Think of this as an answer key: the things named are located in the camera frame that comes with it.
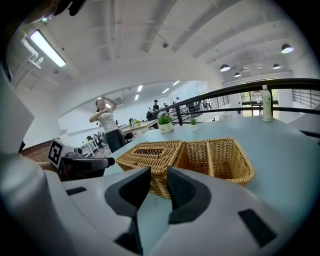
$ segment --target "light blue tabletop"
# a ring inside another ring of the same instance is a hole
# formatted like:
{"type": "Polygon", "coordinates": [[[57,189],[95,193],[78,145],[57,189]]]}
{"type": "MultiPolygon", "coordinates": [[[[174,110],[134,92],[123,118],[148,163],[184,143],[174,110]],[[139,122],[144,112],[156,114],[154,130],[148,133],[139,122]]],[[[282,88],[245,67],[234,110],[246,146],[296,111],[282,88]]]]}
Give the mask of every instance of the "light blue tabletop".
{"type": "MultiPolygon", "coordinates": [[[[168,140],[194,141],[232,137],[242,146],[255,171],[246,188],[264,200],[291,223],[301,221],[310,211],[320,185],[320,146],[296,128],[277,119],[263,122],[260,116],[175,126],[170,133],[150,130],[117,150],[119,156],[141,142],[168,140]]],[[[122,172],[115,164],[104,175],[122,172]]],[[[138,211],[138,228],[144,254],[168,228],[171,201],[151,193],[138,211]]]]}

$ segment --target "white bottle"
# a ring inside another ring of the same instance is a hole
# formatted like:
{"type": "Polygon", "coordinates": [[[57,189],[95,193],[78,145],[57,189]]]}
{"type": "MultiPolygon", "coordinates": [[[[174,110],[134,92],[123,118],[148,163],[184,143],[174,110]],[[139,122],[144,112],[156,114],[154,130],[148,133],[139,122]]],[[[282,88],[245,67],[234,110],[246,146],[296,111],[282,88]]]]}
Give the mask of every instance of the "white bottle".
{"type": "Polygon", "coordinates": [[[272,115],[271,115],[271,94],[267,90],[266,85],[262,85],[263,91],[262,91],[262,104],[263,104],[263,114],[262,114],[262,120],[264,122],[271,122],[272,121],[272,115]]]}

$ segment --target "wicker basket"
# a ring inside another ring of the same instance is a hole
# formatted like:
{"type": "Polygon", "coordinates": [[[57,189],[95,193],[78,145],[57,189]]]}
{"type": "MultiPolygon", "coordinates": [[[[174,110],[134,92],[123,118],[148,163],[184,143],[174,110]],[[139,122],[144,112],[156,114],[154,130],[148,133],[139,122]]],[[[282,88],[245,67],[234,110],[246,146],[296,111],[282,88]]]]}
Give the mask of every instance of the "wicker basket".
{"type": "Polygon", "coordinates": [[[174,166],[242,186],[255,176],[246,154],[238,142],[229,137],[186,141],[174,166]]]}
{"type": "Polygon", "coordinates": [[[181,140],[140,143],[117,158],[116,163],[124,171],[150,166],[150,192],[170,198],[167,190],[167,166],[174,165],[182,146],[181,140]]]}

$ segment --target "potted plant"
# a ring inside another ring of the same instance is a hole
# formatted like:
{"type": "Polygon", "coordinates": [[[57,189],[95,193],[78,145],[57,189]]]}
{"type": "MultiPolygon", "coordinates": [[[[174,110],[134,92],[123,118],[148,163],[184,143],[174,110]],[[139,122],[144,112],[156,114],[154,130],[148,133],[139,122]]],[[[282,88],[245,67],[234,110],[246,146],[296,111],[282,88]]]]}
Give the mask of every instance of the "potted plant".
{"type": "Polygon", "coordinates": [[[168,115],[162,115],[160,118],[158,118],[158,124],[160,133],[167,134],[174,130],[174,126],[171,123],[172,118],[168,115]]]}
{"type": "Polygon", "coordinates": [[[190,119],[190,123],[191,123],[191,130],[193,132],[197,131],[199,129],[199,126],[198,126],[198,122],[197,122],[197,119],[195,119],[194,117],[192,117],[190,119]]]}

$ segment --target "black pants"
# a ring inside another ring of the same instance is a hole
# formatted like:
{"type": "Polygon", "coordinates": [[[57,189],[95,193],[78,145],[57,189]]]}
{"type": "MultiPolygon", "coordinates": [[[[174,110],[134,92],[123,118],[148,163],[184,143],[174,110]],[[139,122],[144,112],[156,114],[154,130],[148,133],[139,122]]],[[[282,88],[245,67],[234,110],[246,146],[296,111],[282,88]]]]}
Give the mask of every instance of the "black pants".
{"type": "Polygon", "coordinates": [[[122,136],[119,129],[105,133],[104,139],[112,153],[127,144],[125,138],[122,136]]]}

